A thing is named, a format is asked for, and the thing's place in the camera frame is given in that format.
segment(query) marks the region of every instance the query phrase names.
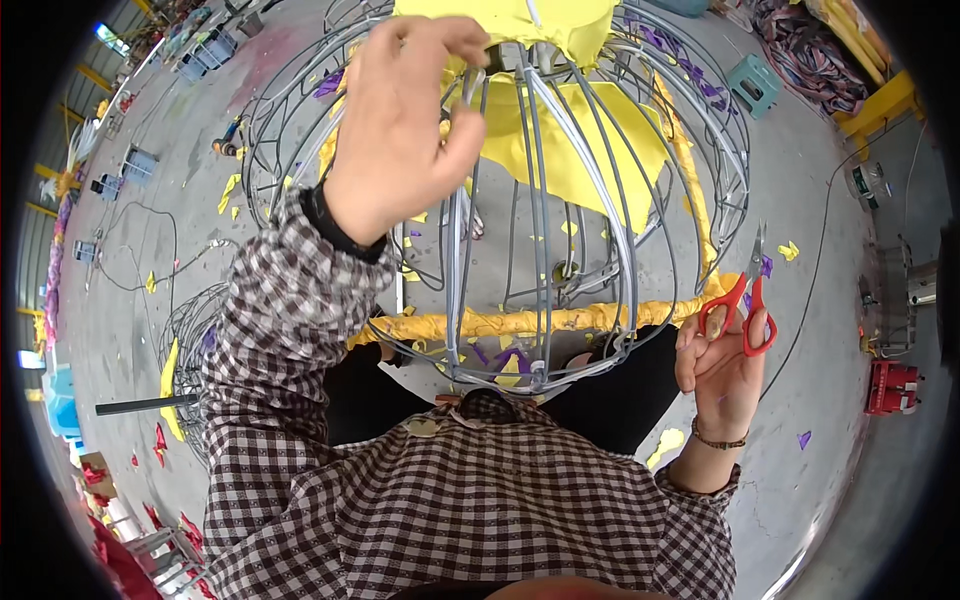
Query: sleeve cuff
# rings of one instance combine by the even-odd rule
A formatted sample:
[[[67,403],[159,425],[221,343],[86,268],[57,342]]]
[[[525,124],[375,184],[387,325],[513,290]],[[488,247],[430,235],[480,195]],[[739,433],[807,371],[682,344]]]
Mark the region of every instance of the sleeve cuff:
[[[384,235],[369,248],[359,246],[344,233],[337,222],[330,216],[326,208],[324,185],[318,183],[313,189],[304,189],[300,192],[300,206],[303,215],[310,222],[323,239],[328,241],[335,250],[355,256],[368,264],[376,264],[387,247],[387,236]]]

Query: metal pole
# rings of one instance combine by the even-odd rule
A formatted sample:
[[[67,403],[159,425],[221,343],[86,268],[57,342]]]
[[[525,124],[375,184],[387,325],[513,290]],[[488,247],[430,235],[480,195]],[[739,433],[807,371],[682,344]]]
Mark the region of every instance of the metal pole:
[[[170,396],[166,398],[151,398],[149,400],[133,400],[131,402],[112,402],[110,404],[97,404],[97,417],[106,415],[121,415],[123,413],[133,413],[136,411],[149,411],[164,406],[186,406],[196,404],[199,399],[196,394],[186,394],[184,396]]]

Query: window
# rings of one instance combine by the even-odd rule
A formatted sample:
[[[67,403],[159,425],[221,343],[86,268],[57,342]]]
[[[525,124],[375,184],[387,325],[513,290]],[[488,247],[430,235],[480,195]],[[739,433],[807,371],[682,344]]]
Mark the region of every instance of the window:
[[[130,46],[123,43],[123,40],[119,39],[117,34],[112,32],[109,27],[103,23],[97,23],[97,26],[93,28],[93,33],[100,38],[100,41],[116,51],[121,57],[125,57],[130,53]]]

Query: person's leg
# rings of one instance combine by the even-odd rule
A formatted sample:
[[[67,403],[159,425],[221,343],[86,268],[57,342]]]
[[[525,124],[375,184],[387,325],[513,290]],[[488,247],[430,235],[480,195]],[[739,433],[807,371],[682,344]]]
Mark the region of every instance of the person's leg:
[[[379,344],[362,344],[348,352],[342,363],[326,370],[331,445],[372,440],[407,417],[433,407],[380,369],[380,358]]]
[[[646,325],[636,333],[643,339],[654,329]],[[598,447],[633,454],[680,393],[673,374],[676,341],[677,329],[668,325],[620,365],[574,382],[540,408]],[[590,362],[602,352],[598,349]]]

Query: person's right hand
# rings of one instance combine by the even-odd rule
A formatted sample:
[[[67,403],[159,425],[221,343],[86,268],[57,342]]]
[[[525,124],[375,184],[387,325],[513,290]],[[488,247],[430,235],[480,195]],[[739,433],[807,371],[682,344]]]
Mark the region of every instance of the person's right hand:
[[[722,321],[726,310],[717,306],[708,321]],[[766,308],[757,310],[751,330],[746,332],[751,347],[763,344],[766,321]],[[696,393],[697,427],[705,440],[736,442],[746,436],[760,402],[765,354],[745,355],[743,336],[739,310],[727,332],[712,342],[700,331],[696,314],[687,318],[677,333],[674,374],[684,394]]]
[[[371,245],[464,182],[486,127],[479,113],[457,107],[441,145],[440,80],[451,54],[486,65],[489,42],[468,17],[400,16],[377,25],[354,54],[324,196],[357,244]]]

